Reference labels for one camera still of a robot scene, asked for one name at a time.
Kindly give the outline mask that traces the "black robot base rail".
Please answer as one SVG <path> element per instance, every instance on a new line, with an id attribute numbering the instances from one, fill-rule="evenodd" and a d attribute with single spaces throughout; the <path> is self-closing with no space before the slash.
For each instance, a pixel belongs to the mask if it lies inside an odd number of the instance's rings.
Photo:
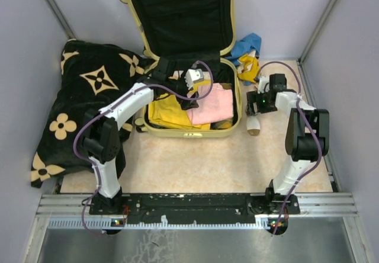
<path id="1" fill-rule="evenodd" d="M 131 224 L 157 223 L 165 216 L 169 224 L 248 224 L 255 223 L 259 214 L 276 215 L 282 204 L 282 220 L 300 214 L 295 195 L 228 193 L 228 194 L 123 194 L 112 204 L 96 196 L 89 213 L 94 215 L 121 214 L 123 222 Z"/>

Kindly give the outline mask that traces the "white egg-shaped container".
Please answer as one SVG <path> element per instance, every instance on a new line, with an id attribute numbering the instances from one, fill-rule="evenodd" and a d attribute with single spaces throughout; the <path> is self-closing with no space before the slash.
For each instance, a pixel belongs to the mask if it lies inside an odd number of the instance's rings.
<path id="1" fill-rule="evenodd" d="M 261 131 L 261 125 L 256 116 L 248 116 L 246 119 L 246 129 L 251 136 L 258 136 Z"/>

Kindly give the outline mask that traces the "blue crumpled cloth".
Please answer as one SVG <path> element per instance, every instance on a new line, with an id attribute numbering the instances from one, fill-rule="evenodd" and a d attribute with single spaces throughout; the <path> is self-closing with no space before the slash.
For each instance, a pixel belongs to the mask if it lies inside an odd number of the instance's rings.
<path id="1" fill-rule="evenodd" d="M 255 56 L 259 57 L 261 52 L 262 38 L 255 34 L 248 34 L 243 39 L 235 42 L 230 55 L 226 57 L 227 60 L 231 61 L 235 66 L 239 65 L 238 59 L 244 54 L 249 54 L 252 51 L 255 51 Z"/>

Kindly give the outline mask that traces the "yellow black plaid shirt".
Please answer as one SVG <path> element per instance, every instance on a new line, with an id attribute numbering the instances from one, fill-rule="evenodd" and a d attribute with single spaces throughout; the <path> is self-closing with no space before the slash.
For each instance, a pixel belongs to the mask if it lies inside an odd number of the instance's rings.
<path id="1" fill-rule="evenodd" d="M 218 121 L 215 123 L 211 123 L 211 130 L 225 130 L 225 129 L 230 129 L 233 127 L 233 119 L 229 118 L 226 120 Z"/>

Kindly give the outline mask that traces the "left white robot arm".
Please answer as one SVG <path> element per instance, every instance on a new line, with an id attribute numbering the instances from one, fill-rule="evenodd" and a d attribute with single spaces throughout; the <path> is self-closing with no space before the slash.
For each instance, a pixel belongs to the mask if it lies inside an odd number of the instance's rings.
<path id="1" fill-rule="evenodd" d="M 83 127 L 74 139 L 75 155 L 89 162 L 95 173 L 97 187 L 90 200 L 100 202 L 112 214 L 123 206 L 123 192 L 117 175 L 117 161 L 124 159 L 119 137 L 122 125 L 162 94 L 174 95 L 185 104 L 202 99 L 200 95 L 189 95 L 189 92 L 204 79 L 204 70 L 208 69 L 204 62 L 195 61 L 178 79 L 171 79 L 170 69 L 169 61 L 159 61 L 157 67 L 137 79 L 121 97 L 99 110 L 87 111 Z"/>

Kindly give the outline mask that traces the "yellow suitcase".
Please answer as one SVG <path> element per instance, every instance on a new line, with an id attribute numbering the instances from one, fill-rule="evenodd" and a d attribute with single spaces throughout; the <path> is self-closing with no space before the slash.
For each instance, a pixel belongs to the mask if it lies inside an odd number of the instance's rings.
<path id="1" fill-rule="evenodd" d="M 233 117 L 228 128 L 213 123 L 208 130 L 171 129 L 149 120 L 152 104 L 142 108 L 140 120 L 159 137 L 220 138 L 232 134 L 242 117 L 242 92 L 233 63 L 226 59 L 235 45 L 233 0 L 120 0 L 128 4 L 144 42 L 144 54 L 154 59 L 147 73 L 173 74 L 197 60 L 210 67 L 216 83 L 230 85 Z"/>

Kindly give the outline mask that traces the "black floral fleece blanket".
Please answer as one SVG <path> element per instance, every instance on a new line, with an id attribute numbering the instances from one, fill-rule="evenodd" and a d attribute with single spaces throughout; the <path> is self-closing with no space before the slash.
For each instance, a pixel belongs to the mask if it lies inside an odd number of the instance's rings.
<path id="1" fill-rule="evenodd" d="M 113 44 L 70 39 L 61 55 L 61 87 L 31 165 L 31 186 L 80 171 L 91 164 L 76 156 L 73 142 L 89 110 L 99 110 L 125 94 L 153 63 Z"/>

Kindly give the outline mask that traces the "yellow patterned cloth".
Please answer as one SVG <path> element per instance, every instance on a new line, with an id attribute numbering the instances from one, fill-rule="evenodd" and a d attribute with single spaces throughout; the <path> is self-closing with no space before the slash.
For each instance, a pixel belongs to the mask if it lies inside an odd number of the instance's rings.
<path id="1" fill-rule="evenodd" d="M 260 69 L 256 51 L 253 50 L 238 58 L 237 77 L 245 86 L 256 83 L 256 77 Z"/>

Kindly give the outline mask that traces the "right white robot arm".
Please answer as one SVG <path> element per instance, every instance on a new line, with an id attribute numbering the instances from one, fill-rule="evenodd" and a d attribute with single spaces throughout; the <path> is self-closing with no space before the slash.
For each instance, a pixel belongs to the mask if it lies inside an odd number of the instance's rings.
<path id="1" fill-rule="evenodd" d="M 246 94 L 246 127 L 256 136 L 261 130 L 258 114 L 280 111 L 288 118 L 285 135 L 287 157 L 266 189 L 265 208 L 278 213 L 293 199 L 299 182 L 313 172 L 329 151 L 329 112 L 308 105 L 299 92 L 287 88 L 282 73 L 259 78 L 258 89 Z"/>

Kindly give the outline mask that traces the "yellow pants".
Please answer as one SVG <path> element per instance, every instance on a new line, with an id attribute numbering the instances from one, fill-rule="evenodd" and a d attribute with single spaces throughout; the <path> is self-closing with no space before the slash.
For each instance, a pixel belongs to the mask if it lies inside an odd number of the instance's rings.
<path id="1" fill-rule="evenodd" d="M 175 95 L 163 94 L 161 99 L 149 104 L 147 111 L 148 121 L 156 126 L 181 130 L 210 130 L 211 127 L 210 123 L 193 125 Z"/>

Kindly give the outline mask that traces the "pink towel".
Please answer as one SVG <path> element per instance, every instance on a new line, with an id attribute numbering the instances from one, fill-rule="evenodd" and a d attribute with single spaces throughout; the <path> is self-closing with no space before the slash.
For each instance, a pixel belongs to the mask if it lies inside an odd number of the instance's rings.
<path id="1" fill-rule="evenodd" d="M 234 115 L 232 85 L 213 84 L 211 92 L 197 103 L 197 108 L 187 110 L 192 125 L 216 123 L 232 118 Z"/>

